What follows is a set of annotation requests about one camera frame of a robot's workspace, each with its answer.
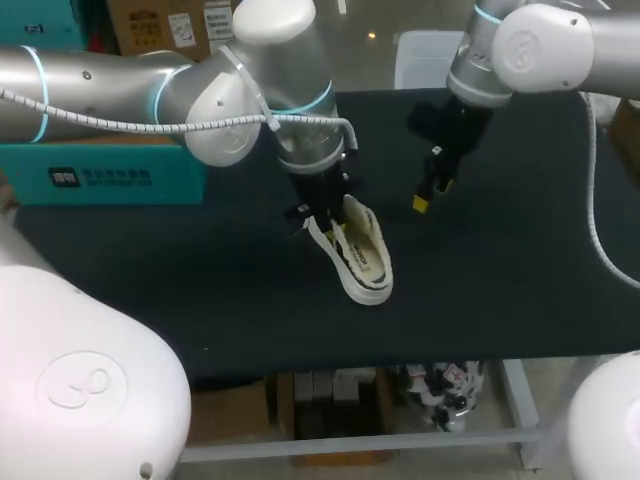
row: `shoe insole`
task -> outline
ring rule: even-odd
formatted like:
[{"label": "shoe insole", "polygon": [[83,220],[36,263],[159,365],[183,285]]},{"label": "shoe insole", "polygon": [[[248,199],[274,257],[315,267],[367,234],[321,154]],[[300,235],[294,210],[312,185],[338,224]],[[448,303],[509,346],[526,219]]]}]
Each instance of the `shoe insole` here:
[{"label": "shoe insole", "polygon": [[344,235],[349,249],[356,259],[354,271],[358,276],[366,282],[382,282],[385,277],[384,264],[371,239],[362,230],[349,223],[347,223]]}]

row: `table leg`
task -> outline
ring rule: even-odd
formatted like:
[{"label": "table leg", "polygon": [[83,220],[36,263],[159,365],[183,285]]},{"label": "table leg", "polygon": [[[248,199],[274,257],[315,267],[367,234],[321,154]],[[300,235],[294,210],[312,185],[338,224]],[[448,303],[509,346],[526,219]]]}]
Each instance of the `table leg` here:
[{"label": "table leg", "polygon": [[566,441],[567,415],[571,399],[578,387],[593,372],[600,360],[595,357],[578,357],[565,377],[552,407],[540,418],[540,440],[522,445],[520,457],[526,470],[552,465]]}]

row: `cardboard box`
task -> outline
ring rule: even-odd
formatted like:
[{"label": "cardboard box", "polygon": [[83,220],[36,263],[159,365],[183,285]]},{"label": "cardboard box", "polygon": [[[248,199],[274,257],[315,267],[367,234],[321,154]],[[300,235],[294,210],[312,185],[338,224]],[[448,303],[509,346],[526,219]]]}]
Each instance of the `cardboard box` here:
[{"label": "cardboard box", "polygon": [[238,0],[109,0],[122,55],[173,50],[192,60],[233,38]]},{"label": "cardboard box", "polygon": [[[359,402],[332,399],[294,402],[293,374],[278,375],[278,423],[289,440],[393,433],[393,398],[386,370],[377,369],[372,384],[360,384]],[[328,453],[291,457],[296,466],[376,465],[391,451]]]},{"label": "cardboard box", "polygon": [[264,382],[191,397],[188,446],[266,441],[271,434]]}]

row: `black table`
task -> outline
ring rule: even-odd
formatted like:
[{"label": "black table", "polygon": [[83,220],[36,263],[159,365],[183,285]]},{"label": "black table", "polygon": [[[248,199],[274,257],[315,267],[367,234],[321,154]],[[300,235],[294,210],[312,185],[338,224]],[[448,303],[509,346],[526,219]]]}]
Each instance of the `black table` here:
[{"label": "black table", "polygon": [[[270,142],[212,170],[197,206],[23,207],[19,229],[67,279],[158,332],[189,378],[640,348],[640,291],[602,265],[586,215],[587,124],[576,94],[517,96],[455,188],[411,210],[428,145],[405,118],[446,92],[345,93],[356,161],[395,287],[352,303],[330,260],[283,211],[294,197]],[[603,137],[596,216],[610,258],[640,278],[640,193]]]}]

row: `shoe sole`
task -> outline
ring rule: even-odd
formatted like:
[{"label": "shoe sole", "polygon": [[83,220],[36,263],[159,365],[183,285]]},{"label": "shoe sole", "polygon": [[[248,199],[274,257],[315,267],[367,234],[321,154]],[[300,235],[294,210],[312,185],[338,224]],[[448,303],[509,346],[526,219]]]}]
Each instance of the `shoe sole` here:
[{"label": "shoe sole", "polygon": [[358,281],[354,278],[349,267],[342,261],[336,249],[333,248],[331,242],[326,237],[324,233],[320,231],[316,221],[313,217],[309,219],[309,225],[307,227],[309,230],[309,234],[311,238],[325,251],[325,253],[331,258],[336,270],[338,271],[338,276],[340,277],[340,283],[342,283],[342,288],[347,295],[351,297],[356,303],[361,305],[366,305],[367,307],[373,307],[376,305],[380,305],[386,302],[391,296],[391,291],[393,290],[393,284],[381,289],[381,290],[370,290],[366,287],[363,287]]}]

